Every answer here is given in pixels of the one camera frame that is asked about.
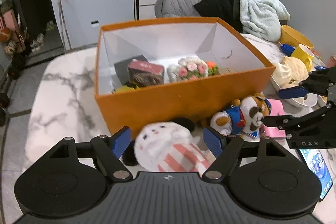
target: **basketball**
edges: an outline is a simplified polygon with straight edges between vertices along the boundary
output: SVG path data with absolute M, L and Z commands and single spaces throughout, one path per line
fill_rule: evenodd
M 8 28 L 4 28 L 0 31 L 0 41 L 6 43 L 11 38 L 11 31 Z

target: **phone screen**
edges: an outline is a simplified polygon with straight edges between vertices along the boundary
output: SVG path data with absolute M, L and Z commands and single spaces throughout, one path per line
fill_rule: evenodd
M 308 165 L 309 169 L 319 178 L 322 190 L 320 199 L 322 200 L 333 185 L 328 167 L 324 162 L 320 150 L 318 149 L 300 149 L 301 155 Z

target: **plush toy's black ear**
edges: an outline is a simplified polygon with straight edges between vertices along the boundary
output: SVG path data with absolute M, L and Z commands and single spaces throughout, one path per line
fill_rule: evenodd
M 139 164 L 134 154 L 134 143 L 135 140 L 131 141 L 131 143 L 123 153 L 122 160 L 124 165 L 126 166 L 136 166 Z
M 187 118 L 175 118 L 175 119 L 172 119 L 171 122 L 177 123 L 187 128 L 190 132 L 193 132 L 196 126 L 192 120 L 189 120 Z

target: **marble tabletop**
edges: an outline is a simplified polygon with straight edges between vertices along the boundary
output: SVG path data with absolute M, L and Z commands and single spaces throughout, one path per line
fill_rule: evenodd
M 282 59 L 282 53 L 276 44 L 249 34 L 244 36 L 271 62 Z M 95 55 L 95 48 L 73 52 L 54 59 L 46 68 L 31 110 L 24 170 L 64 137 L 73 137 L 76 142 L 88 142 L 98 135 L 110 135 L 93 95 Z M 315 60 L 315 64 L 321 65 L 318 60 Z M 268 98 L 277 98 L 270 82 L 264 93 Z M 311 108 L 297 108 L 285 101 L 283 106 L 286 113 L 297 117 L 313 111 Z M 200 148 L 201 134 L 201 130 L 193 132 L 194 142 Z M 280 143 L 289 149 L 285 140 Z M 330 158 L 326 150 L 322 150 L 322 154 L 325 159 Z M 80 161 L 93 166 L 90 159 Z M 133 176 L 139 170 L 144 169 L 130 168 Z M 324 201 L 318 203 L 314 210 L 313 214 L 323 223 L 336 223 L 335 188 L 333 186 L 330 189 Z

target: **gray ridged panel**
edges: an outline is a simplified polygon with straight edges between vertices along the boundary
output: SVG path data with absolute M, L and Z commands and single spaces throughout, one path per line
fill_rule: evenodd
M 46 220 L 30 215 L 17 224 L 318 224 L 312 215 L 270 220 L 244 211 L 223 186 L 199 179 L 197 173 L 139 173 L 136 180 L 115 184 L 95 208 L 79 216 Z

